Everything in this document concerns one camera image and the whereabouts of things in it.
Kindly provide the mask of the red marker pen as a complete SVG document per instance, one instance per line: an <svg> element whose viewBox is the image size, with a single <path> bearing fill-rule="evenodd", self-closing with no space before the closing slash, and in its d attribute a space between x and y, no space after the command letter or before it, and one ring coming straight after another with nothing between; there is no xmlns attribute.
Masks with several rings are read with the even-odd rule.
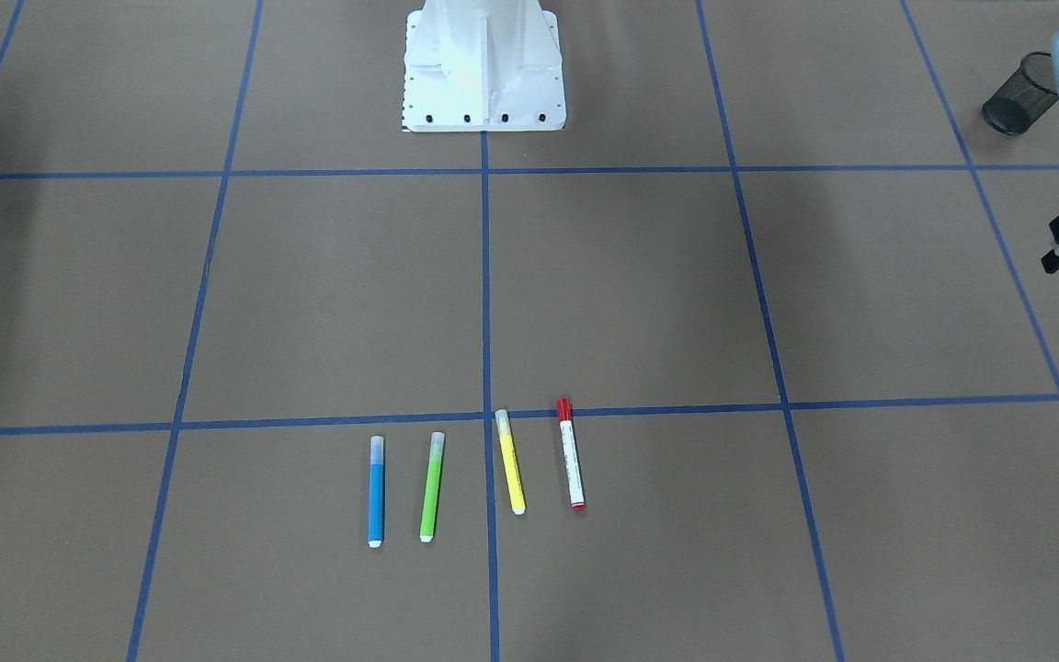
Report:
<svg viewBox="0 0 1059 662"><path fill-rule="evenodd" d="M575 416L573 416L570 398L562 397L556 401L556 415L558 415L560 440L562 441L564 475L570 507L575 514L580 514L586 508L584 475L581 475L581 465L579 457L577 457Z"/></svg>

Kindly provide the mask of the blue marker pen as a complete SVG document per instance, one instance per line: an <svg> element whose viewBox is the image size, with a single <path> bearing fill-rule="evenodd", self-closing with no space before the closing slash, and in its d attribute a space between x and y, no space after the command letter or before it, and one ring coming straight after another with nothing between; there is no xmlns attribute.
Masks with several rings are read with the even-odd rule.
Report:
<svg viewBox="0 0 1059 662"><path fill-rule="evenodd" d="M370 437L367 475L367 545L379 549L385 541L385 437Z"/></svg>

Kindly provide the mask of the yellow marker pen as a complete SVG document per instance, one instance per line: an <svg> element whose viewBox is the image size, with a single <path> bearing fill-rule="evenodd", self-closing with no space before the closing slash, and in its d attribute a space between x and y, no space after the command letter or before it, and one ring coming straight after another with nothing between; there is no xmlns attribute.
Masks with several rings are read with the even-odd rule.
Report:
<svg viewBox="0 0 1059 662"><path fill-rule="evenodd" d="M495 411L495 423L497 428L497 441L506 475L506 489L509 504L514 516L524 516L527 512L524 485L518 468L518 457L516 449L516 439L511 432L511 418L508 411L499 409Z"/></svg>

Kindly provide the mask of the green marker pen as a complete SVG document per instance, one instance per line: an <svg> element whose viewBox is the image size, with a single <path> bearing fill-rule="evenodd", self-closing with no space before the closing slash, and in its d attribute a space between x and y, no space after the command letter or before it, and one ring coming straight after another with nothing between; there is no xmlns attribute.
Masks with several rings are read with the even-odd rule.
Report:
<svg viewBox="0 0 1059 662"><path fill-rule="evenodd" d="M436 537L438 524L438 494L444 464L445 432L434 431L430 436L428 460L426 465L425 490L420 517L419 541L423 544L432 543Z"/></svg>

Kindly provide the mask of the black mesh pen cup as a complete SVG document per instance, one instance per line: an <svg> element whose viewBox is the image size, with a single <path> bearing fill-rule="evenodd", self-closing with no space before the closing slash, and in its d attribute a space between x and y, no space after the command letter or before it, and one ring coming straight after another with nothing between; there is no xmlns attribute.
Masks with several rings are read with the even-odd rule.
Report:
<svg viewBox="0 0 1059 662"><path fill-rule="evenodd" d="M980 113L991 129L1019 137L1058 101L1051 52L1030 51L1022 56L1012 75L983 102Z"/></svg>

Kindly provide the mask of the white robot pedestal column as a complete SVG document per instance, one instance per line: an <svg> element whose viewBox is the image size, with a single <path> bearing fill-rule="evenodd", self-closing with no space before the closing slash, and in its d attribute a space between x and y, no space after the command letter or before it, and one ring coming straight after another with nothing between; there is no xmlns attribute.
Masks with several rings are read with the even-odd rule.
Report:
<svg viewBox="0 0 1059 662"><path fill-rule="evenodd" d="M426 1L403 29L401 130L564 128L559 21L538 1Z"/></svg>

